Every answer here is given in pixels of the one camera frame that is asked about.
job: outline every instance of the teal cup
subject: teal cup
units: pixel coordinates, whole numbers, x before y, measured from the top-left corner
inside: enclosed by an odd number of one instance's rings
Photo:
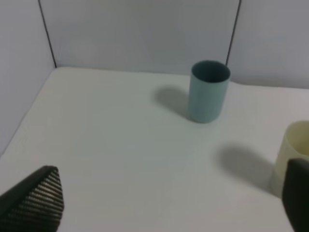
[[[231,72],[217,61],[205,60],[191,69],[189,115],[199,123],[215,120],[221,112]]]

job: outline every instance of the white backdrop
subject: white backdrop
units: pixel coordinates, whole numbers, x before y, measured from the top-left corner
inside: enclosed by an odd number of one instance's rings
[[[189,74],[225,63],[239,0],[41,0],[59,66]]]
[[[54,68],[37,0],[0,0],[0,155]]]
[[[233,80],[309,88],[308,10],[308,0],[243,0],[228,63]]]

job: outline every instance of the black edge line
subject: black edge line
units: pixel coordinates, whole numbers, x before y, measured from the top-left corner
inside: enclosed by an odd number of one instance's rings
[[[50,48],[50,51],[52,53],[52,58],[53,58],[53,61],[54,61],[54,66],[55,66],[55,68],[57,68],[56,60],[55,60],[55,56],[54,56],[54,52],[53,52],[53,48],[52,48],[52,44],[51,44],[50,39],[49,39],[49,34],[48,34],[47,26],[46,26],[46,21],[45,21],[44,14],[43,14],[41,0],[38,0],[38,3],[39,3],[39,6],[40,6],[40,12],[41,12],[41,15],[42,15],[42,19],[43,19],[44,28],[45,28],[46,35],[47,35],[47,40],[48,40],[49,48]]]
[[[237,21],[238,21],[238,16],[239,16],[239,11],[240,11],[241,1],[242,1],[242,0],[239,0],[239,4],[238,4],[238,8],[237,8],[237,13],[236,13],[236,18],[235,18],[235,23],[234,23],[233,32],[232,32],[232,37],[231,37],[231,42],[230,42],[230,46],[229,46],[229,48],[228,48],[228,53],[227,53],[225,65],[228,65],[228,60],[229,60],[229,58],[230,58],[230,53],[231,53],[231,50],[232,50],[232,44],[233,44],[234,35],[235,35],[235,30],[236,30],[236,25],[237,25]]]

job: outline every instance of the ribbed black object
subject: ribbed black object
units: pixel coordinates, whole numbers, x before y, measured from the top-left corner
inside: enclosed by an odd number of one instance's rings
[[[41,167],[0,196],[0,232],[55,232],[63,210],[58,168]]]
[[[294,231],[309,232],[309,162],[288,162],[282,202]]]

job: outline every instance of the cup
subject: cup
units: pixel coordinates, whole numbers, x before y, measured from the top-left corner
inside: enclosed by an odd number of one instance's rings
[[[309,121],[294,122],[285,131],[270,179],[272,192],[280,198],[288,161],[297,158],[309,161]]]
[[[188,111],[194,121],[209,123],[219,116],[230,74],[217,61],[205,60],[192,67]]]

